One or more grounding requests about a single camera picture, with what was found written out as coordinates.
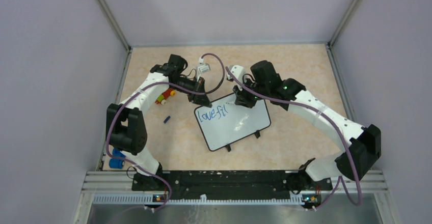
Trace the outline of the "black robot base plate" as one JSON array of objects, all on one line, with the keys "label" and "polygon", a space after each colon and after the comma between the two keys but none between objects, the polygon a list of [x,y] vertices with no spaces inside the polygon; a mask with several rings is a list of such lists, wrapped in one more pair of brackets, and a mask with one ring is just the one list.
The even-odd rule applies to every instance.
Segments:
[{"label": "black robot base plate", "polygon": [[138,191],[167,190],[168,183],[173,192],[219,190],[239,187],[263,187],[270,191],[332,190],[329,178],[314,182],[299,170],[252,170],[252,171],[161,171],[155,177],[137,175],[133,178],[132,189]]}]

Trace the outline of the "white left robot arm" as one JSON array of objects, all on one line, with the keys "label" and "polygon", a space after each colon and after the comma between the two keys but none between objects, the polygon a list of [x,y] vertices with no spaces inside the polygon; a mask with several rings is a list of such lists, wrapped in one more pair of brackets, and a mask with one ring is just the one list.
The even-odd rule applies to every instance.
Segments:
[{"label": "white left robot arm", "polygon": [[157,171],[160,163],[146,148],[148,133],[144,116],[155,104],[157,98],[168,89],[187,94],[188,101],[195,105],[212,107],[205,91],[205,80],[201,74],[210,70],[199,58],[196,76],[188,78],[183,74],[187,61],[172,54],[168,62],[150,69],[144,82],[123,102],[110,104],[106,111],[106,145],[119,150],[126,161],[144,175],[144,184],[151,190],[163,185],[163,176]]}]

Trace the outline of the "blue marker cap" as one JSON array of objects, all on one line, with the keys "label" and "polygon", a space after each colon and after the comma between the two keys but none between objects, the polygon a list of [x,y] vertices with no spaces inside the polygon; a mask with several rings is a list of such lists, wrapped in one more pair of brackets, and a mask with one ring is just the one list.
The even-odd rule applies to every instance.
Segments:
[{"label": "blue marker cap", "polygon": [[167,116],[167,117],[164,119],[164,124],[166,124],[166,123],[170,120],[170,118],[171,118],[171,116]]}]

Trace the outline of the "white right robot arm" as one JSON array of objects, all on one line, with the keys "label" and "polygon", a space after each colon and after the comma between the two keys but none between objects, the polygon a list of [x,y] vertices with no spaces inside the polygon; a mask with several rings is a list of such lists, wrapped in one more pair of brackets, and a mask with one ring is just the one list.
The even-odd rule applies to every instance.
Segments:
[{"label": "white right robot arm", "polygon": [[260,61],[246,78],[244,67],[225,68],[227,79],[235,82],[235,105],[252,108],[259,100],[296,114],[323,132],[339,148],[339,152],[308,160],[300,168],[299,184],[313,189],[320,180],[344,176],[358,182],[381,156],[381,131],[351,121],[317,99],[306,87],[293,78],[282,79],[269,61]]}]

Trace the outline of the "black framed whiteboard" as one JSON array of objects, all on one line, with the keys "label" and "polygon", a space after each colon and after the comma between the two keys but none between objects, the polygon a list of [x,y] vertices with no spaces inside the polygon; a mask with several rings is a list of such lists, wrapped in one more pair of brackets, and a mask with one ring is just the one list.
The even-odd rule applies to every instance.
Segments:
[{"label": "black framed whiteboard", "polygon": [[261,131],[271,125],[264,100],[257,101],[253,108],[225,104],[234,100],[235,94],[231,93],[212,101],[212,108],[199,106],[194,110],[205,143],[212,152],[229,148],[232,143],[250,135],[259,138]]}]

